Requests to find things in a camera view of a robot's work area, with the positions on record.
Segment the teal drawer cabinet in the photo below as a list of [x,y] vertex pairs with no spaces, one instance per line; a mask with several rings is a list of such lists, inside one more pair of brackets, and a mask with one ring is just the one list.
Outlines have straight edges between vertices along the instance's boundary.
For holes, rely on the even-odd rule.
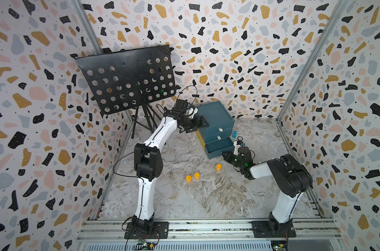
[[234,119],[220,101],[203,104],[197,107],[199,116],[204,116],[209,123],[207,128],[199,128],[204,142],[207,158],[221,156],[222,152],[234,150],[231,139]]

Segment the orange paint can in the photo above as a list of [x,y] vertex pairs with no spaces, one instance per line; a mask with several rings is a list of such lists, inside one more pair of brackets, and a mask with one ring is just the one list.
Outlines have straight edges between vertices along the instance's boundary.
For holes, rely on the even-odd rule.
[[221,164],[217,164],[216,165],[216,171],[221,171],[222,170],[222,165]]
[[192,182],[192,177],[190,175],[186,176],[186,182],[191,183]]
[[194,174],[194,179],[198,181],[200,179],[200,173],[196,172]]

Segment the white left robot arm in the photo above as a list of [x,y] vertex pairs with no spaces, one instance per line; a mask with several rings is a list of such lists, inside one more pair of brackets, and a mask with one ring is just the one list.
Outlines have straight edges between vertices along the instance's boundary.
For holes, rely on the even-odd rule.
[[138,177],[139,195],[136,212],[132,218],[133,228],[150,235],[154,229],[154,192],[156,181],[163,170],[161,151],[168,138],[177,129],[186,133],[208,127],[204,116],[185,116],[173,112],[165,116],[155,132],[143,144],[134,147],[134,170]]

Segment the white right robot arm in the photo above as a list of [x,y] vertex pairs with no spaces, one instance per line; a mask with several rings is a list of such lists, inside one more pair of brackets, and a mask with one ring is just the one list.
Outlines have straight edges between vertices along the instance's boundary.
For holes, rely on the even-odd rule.
[[246,146],[241,146],[237,152],[223,152],[222,156],[245,178],[254,180],[272,176],[280,189],[277,203],[268,219],[252,222],[254,236],[296,237],[292,214],[301,196],[312,186],[312,177],[307,169],[290,154],[256,164]]

